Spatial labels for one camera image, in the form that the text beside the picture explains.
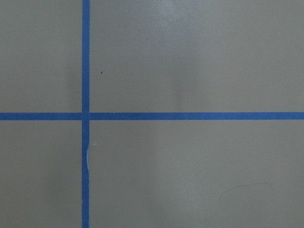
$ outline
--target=scuff mark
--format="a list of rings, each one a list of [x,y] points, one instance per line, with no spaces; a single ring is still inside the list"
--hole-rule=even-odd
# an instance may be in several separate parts
[[[242,184],[242,185],[237,185],[231,189],[228,189],[228,190],[225,190],[221,193],[221,195],[219,196],[218,198],[218,201],[223,197],[223,195],[229,191],[232,191],[233,189],[237,189],[237,188],[248,188],[250,186],[253,186],[253,185],[267,185],[267,186],[273,186],[272,183],[269,183],[269,182],[257,182],[257,183],[252,183],[252,184]]]

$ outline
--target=smooth gray surface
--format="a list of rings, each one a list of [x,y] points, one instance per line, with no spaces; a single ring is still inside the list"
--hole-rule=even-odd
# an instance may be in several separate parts
[[[81,0],[0,1],[0,112],[81,111]]]
[[[302,0],[92,0],[91,111],[303,111],[303,11]]]
[[[92,121],[91,228],[304,227],[302,121]]]
[[[80,121],[1,121],[0,154],[1,228],[81,228]]]

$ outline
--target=blue tape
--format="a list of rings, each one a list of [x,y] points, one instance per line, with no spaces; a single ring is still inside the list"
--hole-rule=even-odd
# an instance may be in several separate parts
[[[0,113],[1,120],[304,120],[304,112],[255,113]]]
[[[91,113],[90,120],[303,120],[303,112]]]
[[[82,1],[82,228],[89,228],[90,0]]]
[[[0,113],[0,120],[82,120],[81,113]]]

